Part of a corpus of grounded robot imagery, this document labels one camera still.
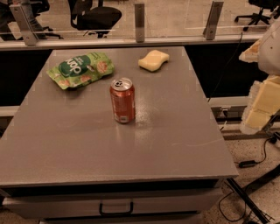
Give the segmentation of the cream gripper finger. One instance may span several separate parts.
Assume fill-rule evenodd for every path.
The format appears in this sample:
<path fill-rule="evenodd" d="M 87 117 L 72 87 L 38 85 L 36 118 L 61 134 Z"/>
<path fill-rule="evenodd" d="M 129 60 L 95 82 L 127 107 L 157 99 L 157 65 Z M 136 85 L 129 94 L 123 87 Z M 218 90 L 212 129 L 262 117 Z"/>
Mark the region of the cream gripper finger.
<path fill-rule="evenodd" d="M 261 40 L 258 39 L 251 47 L 242 52 L 239 56 L 239 60 L 247 63 L 257 62 L 260 42 Z"/>
<path fill-rule="evenodd" d="M 280 110 L 280 77 L 270 75 L 264 81 L 255 81 L 250 88 L 248 105 L 241 117 L 240 131 L 254 135 Z"/>

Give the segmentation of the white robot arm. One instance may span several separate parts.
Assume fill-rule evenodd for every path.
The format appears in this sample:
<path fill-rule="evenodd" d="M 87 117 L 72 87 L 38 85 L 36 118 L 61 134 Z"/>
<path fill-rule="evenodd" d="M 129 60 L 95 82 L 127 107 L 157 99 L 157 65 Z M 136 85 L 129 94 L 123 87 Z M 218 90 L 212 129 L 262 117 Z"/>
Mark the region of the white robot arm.
<path fill-rule="evenodd" d="M 270 118 L 280 109 L 280 19 L 250 48 L 242 52 L 239 60 L 256 62 L 258 68 L 268 77 L 254 81 L 248 94 L 248 105 L 241 117 L 240 130 L 254 135 L 262 130 Z"/>

